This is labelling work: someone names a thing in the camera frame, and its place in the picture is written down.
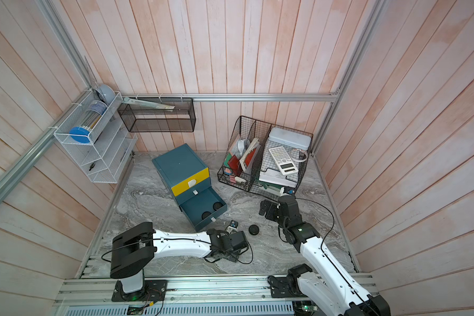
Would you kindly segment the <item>teal drawer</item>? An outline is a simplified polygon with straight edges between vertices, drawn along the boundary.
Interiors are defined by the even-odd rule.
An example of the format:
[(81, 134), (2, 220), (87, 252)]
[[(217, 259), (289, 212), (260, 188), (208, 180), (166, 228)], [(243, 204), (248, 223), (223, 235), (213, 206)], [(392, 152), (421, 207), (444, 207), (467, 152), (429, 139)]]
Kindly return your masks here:
[[(213, 204), (218, 201), (223, 206), (218, 211), (214, 211)], [(197, 232), (203, 231), (206, 226), (214, 222), (228, 209), (226, 202), (211, 186), (180, 204), (179, 207)], [(211, 212), (212, 215), (203, 220), (201, 216), (206, 211)]]

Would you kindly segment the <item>yellow drawer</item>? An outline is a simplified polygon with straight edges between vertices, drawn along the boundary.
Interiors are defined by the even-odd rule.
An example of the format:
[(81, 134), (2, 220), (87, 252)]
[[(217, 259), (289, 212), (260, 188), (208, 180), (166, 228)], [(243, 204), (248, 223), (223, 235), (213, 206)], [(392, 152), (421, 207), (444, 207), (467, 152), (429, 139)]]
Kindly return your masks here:
[(209, 178), (209, 169), (206, 167), (205, 169), (197, 172), (196, 174), (192, 176), (189, 176), (187, 179), (182, 180), (180, 183), (174, 185), (171, 188), (171, 191), (174, 194), (174, 196), (180, 196), (182, 193), (184, 193), (188, 189), (195, 187), (196, 184), (199, 184), (208, 178)]

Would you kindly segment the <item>teal drawer cabinet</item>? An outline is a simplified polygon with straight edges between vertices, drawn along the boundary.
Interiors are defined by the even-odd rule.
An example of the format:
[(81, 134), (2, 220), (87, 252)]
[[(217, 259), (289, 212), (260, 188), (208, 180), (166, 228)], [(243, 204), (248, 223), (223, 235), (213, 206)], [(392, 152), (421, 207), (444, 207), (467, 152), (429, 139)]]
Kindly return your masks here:
[[(209, 168), (203, 160), (192, 150), (188, 144), (184, 144), (177, 147), (167, 153), (160, 155), (152, 162), (157, 169), (157, 172), (161, 176), (161, 179), (166, 187), (171, 191), (171, 188), (180, 183), (182, 180), (187, 179), (189, 176), (196, 174), (197, 172)], [(211, 186), (210, 176), (203, 182), (196, 184), (195, 187), (188, 189), (180, 196), (172, 196), (176, 202), (180, 205), (185, 201), (198, 195), (199, 192)]]

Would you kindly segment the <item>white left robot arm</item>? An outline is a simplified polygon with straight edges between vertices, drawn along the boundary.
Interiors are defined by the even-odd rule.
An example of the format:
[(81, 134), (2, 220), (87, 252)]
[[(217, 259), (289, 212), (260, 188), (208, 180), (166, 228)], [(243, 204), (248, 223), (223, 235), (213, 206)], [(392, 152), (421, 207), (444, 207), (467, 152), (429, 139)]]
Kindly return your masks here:
[(153, 223), (141, 223), (113, 238), (110, 277), (117, 281), (117, 300), (133, 302), (151, 288), (144, 268), (153, 259), (188, 256), (209, 263), (222, 259), (241, 263), (239, 257), (251, 251), (242, 231), (229, 233), (209, 229), (200, 233), (168, 233), (155, 230)]

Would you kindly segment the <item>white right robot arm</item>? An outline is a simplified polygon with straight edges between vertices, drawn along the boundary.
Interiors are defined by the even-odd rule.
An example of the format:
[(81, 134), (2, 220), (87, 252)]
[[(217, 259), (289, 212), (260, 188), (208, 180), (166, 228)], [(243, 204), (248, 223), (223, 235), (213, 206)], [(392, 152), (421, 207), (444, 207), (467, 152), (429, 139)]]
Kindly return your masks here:
[(306, 296), (325, 315), (390, 315), (387, 301), (372, 295), (338, 262), (314, 226), (305, 222), (294, 196), (281, 196), (277, 202), (263, 200), (259, 214), (278, 224), (286, 241), (309, 265), (288, 270), (285, 278), (269, 276), (271, 295)]

